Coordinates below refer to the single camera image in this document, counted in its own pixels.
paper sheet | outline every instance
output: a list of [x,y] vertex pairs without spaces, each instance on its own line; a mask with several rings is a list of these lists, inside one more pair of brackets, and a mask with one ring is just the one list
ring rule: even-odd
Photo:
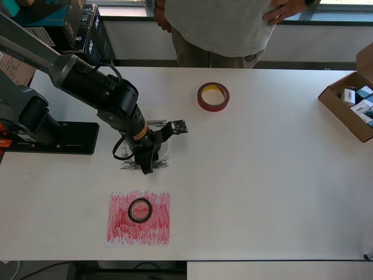
[[[158,121],[148,121],[147,122],[149,127],[157,127],[157,128],[163,128],[166,123],[167,123],[167,120],[158,120]],[[126,156],[129,156],[129,153],[132,153],[126,142],[123,142],[119,146],[118,150],[121,151],[120,156],[123,157],[123,158],[126,157]],[[168,158],[168,152],[167,152],[167,154],[166,154],[166,156],[164,157],[163,160],[153,163],[153,169],[168,167],[169,166],[168,162],[169,162],[169,158]],[[121,166],[122,166],[121,169],[124,169],[124,170],[141,170],[141,167],[134,162],[133,158],[129,159],[129,160],[122,161]]]
[[[135,223],[128,208],[137,198],[147,199],[153,208],[150,219]],[[107,225],[107,245],[168,245],[170,242],[170,193],[167,191],[112,192]]]

box stack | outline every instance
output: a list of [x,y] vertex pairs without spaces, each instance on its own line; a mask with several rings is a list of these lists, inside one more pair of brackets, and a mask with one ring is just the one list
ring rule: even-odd
[[357,71],[330,85],[319,100],[362,142],[373,138],[373,44],[357,54]]
[[86,0],[35,0],[14,20],[57,51],[74,46]]
[[90,65],[97,65],[99,62],[112,63],[115,59],[97,5],[85,6],[74,48],[62,53],[75,54]]

orange ring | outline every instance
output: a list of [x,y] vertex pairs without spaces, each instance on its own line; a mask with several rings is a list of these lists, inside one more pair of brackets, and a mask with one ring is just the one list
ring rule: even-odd
[[[224,101],[217,105],[212,105],[204,101],[204,99],[202,98],[202,95],[208,89],[214,89],[214,90],[218,90],[219,92],[221,92],[222,95],[224,96]],[[198,104],[201,106],[201,108],[209,112],[222,111],[223,109],[227,107],[229,99],[230,99],[230,95],[229,95],[229,91],[227,90],[227,88],[219,83],[214,83],[214,82],[206,83],[203,86],[201,86],[197,94]]]

gray t-shirt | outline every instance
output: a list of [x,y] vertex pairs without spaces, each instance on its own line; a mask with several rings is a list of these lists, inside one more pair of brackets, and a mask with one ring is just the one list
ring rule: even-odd
[[265,49],[273,26],[263,15],[270,0],[166,0],[165,16],[186,41],[225,57]]

red paper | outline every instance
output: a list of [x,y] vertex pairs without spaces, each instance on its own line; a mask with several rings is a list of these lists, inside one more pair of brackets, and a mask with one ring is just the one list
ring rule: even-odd
[[[135,223],[128,208],[137,198],[147,199],[153,208],[150,219]],[[170,242],[170,193],[156,191],[113,192],[107,225],[107,244],[113,246],[168,245]]]

